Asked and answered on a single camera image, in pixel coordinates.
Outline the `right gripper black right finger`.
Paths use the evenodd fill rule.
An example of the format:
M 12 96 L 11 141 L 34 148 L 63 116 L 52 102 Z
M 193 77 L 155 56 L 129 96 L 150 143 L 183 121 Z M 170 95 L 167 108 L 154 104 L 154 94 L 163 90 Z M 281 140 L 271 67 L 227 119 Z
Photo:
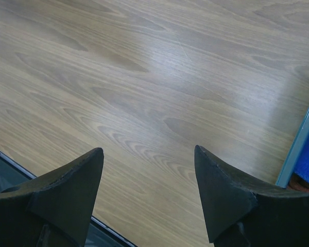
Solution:
M 309 193 L 259 180 L 202 146 L 194 163 L 210 243 L 309 246 Z

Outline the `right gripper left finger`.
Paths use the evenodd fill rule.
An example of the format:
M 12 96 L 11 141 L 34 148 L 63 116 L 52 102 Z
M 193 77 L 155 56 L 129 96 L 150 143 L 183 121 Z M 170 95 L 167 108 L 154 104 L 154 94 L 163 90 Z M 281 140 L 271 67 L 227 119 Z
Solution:
M 0 192 L 0 246 L 84 246 L 104 165 L 102 148 Z

